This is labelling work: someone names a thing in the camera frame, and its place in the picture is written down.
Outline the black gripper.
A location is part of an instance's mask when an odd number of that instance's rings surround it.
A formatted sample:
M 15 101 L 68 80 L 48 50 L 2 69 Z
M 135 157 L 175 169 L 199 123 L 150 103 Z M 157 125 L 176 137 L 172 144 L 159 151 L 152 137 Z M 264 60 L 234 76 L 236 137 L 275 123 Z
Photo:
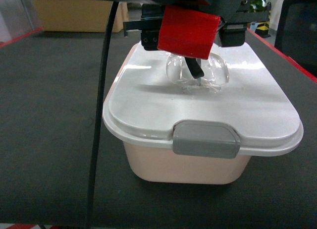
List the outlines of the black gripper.
M 270 5 L 259 0 L 147 0 L 141 18 L 124 22 L 124 32 L 140 30 L 145 50 L 210 51 L 244 44 L 248 23 L 269 18 Z M 185 57 L 192 77 L 201 86 L 204 72 L 196 58 Z

